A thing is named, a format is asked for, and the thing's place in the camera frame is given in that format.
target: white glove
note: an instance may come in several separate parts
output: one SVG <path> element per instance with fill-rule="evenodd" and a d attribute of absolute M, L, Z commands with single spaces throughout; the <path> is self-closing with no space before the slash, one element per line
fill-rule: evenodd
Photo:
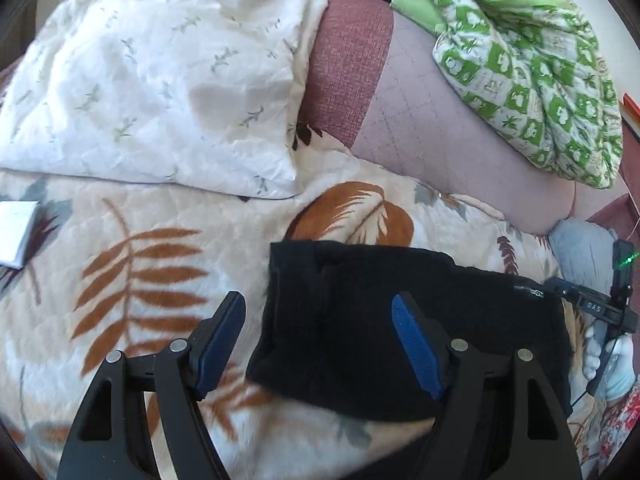
<path fill-rule="evenodd" d="M 596 376 L 596 370 L 600 368 L 600 353 L 602 348 L 593 338 L 593 325 L 591 325 L 584 334 L 586 344 L 584 346 L 584 355 L 582 359 L 582 373 L 584 377 L 591 381 Z M 628 394 L 634 383 L 636 382 L 636 373 L 634 372 L 634 343 L 629 334 L 621 335 L 617 339 L 609 341 L 606 351 L 617 355 L 616 364 L 607 378 L 605 385 L 605 399 L 615 400 Z"/>

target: white paper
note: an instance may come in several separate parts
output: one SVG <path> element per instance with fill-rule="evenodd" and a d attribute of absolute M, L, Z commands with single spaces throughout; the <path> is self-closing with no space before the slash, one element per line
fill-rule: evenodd
<path fill-rule="evenodd" d="M 0 266 L 21 269 L 38 202 L 0 202 Z"/>

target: white pillowcase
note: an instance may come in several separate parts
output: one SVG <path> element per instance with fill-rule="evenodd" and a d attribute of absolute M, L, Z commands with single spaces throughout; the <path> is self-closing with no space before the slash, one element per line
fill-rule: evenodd
<path fill-rule="evenodd" d="M 290 146 L 326 0 L 67 0 L 0 111 L 0 167 L 300 192 Z"/>

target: black towel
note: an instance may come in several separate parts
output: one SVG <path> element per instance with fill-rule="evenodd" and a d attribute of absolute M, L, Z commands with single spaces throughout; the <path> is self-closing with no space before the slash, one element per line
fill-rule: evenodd
<path fill-rule="evenodd" d="M 262 334 L 246 376 L 281 396 L 367 420 L 435 416 L 391 323 L 407 290 L 427 318 L 482 352 L 530 349 L 566 414 L 571 343 L 560 299 L 528 278 L 442 253 L 336 242 L 271 245 Z"/>

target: green patterned blanket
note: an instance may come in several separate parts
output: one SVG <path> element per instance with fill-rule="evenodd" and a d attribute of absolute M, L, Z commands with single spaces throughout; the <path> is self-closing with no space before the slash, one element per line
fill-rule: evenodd
<path fill-rule="evenodd" d="M 605 189 L 622 158 L 618 99 L 571 0 L 393 0 L 441 33 L 433 57 L 463 101 L 542 170 Z"/>

